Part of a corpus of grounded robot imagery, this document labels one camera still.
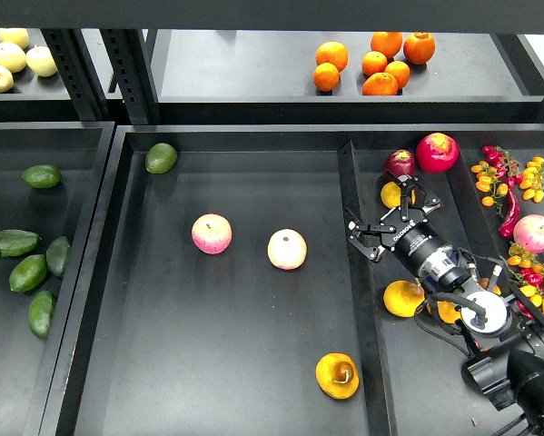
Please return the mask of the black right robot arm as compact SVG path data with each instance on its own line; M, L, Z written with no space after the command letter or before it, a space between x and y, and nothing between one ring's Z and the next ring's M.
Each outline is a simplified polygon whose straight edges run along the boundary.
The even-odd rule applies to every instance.
M385 253L411 277L410 287L423 298L409 311L410 319L427 334L465 356L464 381L502 411L517 406L519 417L502 427L503 435L521 422L524 435L544 435L544 315L521 289L506 295L492 291L505 266L491 256L494 274L479 283L475 253L450 243L431 225L429 213L440 198L420 177L403 175L393 182L401 203L378 222L365 223L366 204L356 170L341 171L347 240L353 251L379 263Z

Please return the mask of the yellow pear under right arm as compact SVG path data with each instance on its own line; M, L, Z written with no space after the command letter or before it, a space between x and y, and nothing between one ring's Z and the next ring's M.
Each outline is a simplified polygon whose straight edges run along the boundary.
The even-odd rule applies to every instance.
M452 302L433 301L427 305L427 309L431 316L446 324L455 324L461 318L460 311Z

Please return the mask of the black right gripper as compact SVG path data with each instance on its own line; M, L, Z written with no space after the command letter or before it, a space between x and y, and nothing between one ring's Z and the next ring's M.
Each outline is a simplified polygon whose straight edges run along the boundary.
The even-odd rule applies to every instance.
M365 258L378 263L386 252L414 277L441 277L454 267L452 247L434 230L426 215L441 207L441 200L417 175L387 175L401 189L401 202L380 218L364 223L349 208L343 209L347 241Z

